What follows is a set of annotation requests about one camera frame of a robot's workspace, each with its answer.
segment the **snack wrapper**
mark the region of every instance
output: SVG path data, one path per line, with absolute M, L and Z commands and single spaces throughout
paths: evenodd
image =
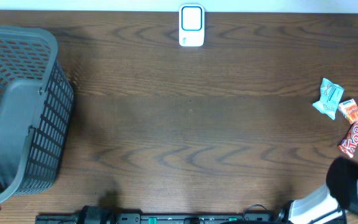
M 354 151 L 358 145 L 358 121 L 356 121 L 350 128 L 342 143 L 338 145 L 338 149 L 345 153 L 350 158 L 353 158 Z
M 320 100 L 313 103 L 313 106 L 322 114 L 328 115 L 331 119 L 335 119 L 335 112 L 338 108 L 344 89 L 338 84 L 333 84 L 328 79 L 323 78 L 320 87 Z
M 350 124 L 358 121 L 358 106 L 353 99 L 340 103 L 338 108 Z

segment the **red candy wrapper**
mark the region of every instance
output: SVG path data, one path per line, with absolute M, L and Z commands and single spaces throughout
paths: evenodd
M 350 158 L 353 158 L 354 151 L 358 145 L 358 121 L 356 121 L 350 128 L 347 136 L 338 145 L 339 150 L 345 153 Z

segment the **basket mesh wall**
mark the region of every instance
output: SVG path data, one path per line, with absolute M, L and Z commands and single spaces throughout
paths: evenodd
M 16 194 L 39 193 L 48 189 L 56 178 L 74 98 L 57 60 L 47 94 L 27 162 L 25 180 Z
M 50 56 L 50 48 L 42 39 L 0 39 L 0 101 L 4 90 L 16 79 L 41 80 Z

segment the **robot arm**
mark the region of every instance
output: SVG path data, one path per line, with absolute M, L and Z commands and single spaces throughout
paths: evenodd
M 288 220 L 294 224 L 326 223 L 345 210 L 358 215 L 358 163 L 339 157 L 328 170 L 326 184 L 291 204 Z

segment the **white device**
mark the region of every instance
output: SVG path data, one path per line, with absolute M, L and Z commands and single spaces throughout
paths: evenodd
M 179 10 L 179 44 L 200 47 L 204 44 L 204 8 L 199 4 L 185 4 Z

